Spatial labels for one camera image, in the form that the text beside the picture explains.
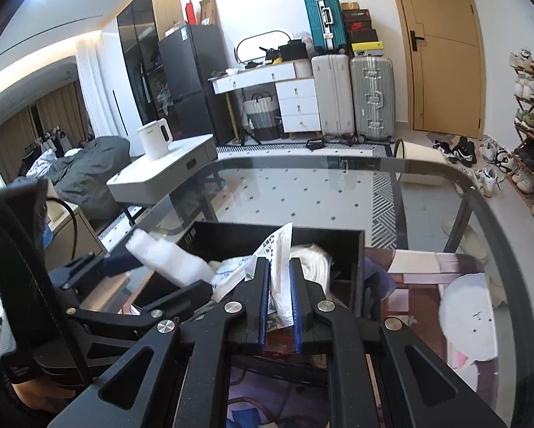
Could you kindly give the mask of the person's left hand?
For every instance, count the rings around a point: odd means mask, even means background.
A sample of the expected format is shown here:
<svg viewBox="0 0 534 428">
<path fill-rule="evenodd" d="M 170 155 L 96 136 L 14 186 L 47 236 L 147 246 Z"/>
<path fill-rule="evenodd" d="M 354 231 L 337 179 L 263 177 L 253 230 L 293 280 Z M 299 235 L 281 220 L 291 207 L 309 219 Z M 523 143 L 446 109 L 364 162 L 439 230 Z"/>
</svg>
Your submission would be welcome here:
<svg viewBox="0 0 534 428">
<path fill-rule="evenodd" d="M 74 390 L 58 387 L 45 378 L 16 383 L 13 390 L 28 408 L 49 413 L 60 413 L 77 396 Z"/>
</svg>

